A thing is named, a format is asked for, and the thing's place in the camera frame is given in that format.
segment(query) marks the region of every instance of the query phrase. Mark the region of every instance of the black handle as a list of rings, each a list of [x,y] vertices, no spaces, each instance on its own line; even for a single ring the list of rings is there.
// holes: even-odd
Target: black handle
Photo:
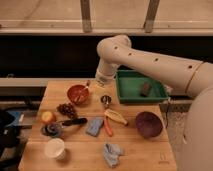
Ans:
[[[66,120],[62,122],[63,126],[70,126],[70,125],[80,125],[87,123],[87,118],[79,118],[73,120]]]

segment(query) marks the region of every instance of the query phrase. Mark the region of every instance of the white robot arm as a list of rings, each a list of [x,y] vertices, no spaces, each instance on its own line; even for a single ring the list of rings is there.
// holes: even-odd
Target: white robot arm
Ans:
[[[96,79],[109,83],[125,65],[196,99],[190,107],[179,171],[213,170],[213,64],[139,51],[125,35],[103,39],[97,46]]]

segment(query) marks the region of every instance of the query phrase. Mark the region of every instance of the crumpled cloth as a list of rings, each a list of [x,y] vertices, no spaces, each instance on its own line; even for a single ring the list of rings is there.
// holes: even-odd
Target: crumpled cloth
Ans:
[[[86,129],[86,133],[91,136],[97,137],[102,125],[103,125],[103,118],[95,117],[89,122],[88,127]]]
[[[110,167],[118,165],[118,157],[124,155],[123,149],[118,144],[106,143],[103,148],[103,156]]]

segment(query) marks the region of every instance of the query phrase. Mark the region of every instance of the wooden tabletop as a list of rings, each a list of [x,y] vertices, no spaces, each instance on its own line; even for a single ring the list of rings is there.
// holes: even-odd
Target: wooden tabletop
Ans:
[[[169,144],[166,129],[160,136],[153,139],[144,139],[135,128],[135,116],[142,111],[151,111],[162,116],[157,104],[123,105],[120,104],[116,94],[115,82],[100,87],[91,81],[89,87],[90,97],[85,104],[75,106],[79,117],[88,120],[95,116],[103,116],[104,107],[100,102],[102,95],[112,97],[110,108],[120,112],[128,120],[129,125],[124,126],[109,120],[114,135],[109,137],[104,128],[101,128],[98,137],[85,133],[86,126],[70,126],[63,130],[62,139],[65,141],[66,158],[62,161],[49,159],[44,155],[44,146],[50,137],[40,133],[42,127],[41,113],[53,111],[57,120],[68,119],[61,115],[56,107],[62,103],[69,103],[67,90],[75,84],[85,84],[86,80],[51,81],[48,83],[43,100],[33,125],[28,143],[21,159],[20,171],[105,171],[111,170],[103,155],[103,145],[106,142],[118,144],[124,149],[124,156],[119,157],[116,171],[176,171],[176,163]]]

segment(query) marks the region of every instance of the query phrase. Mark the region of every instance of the white cup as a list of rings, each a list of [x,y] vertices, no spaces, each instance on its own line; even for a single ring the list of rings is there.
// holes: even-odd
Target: white cup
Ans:
[[[65,144],[60,138],[53,138],[47,142],[44,148],[44,154],[48,158],[61,160],[65,157]]]

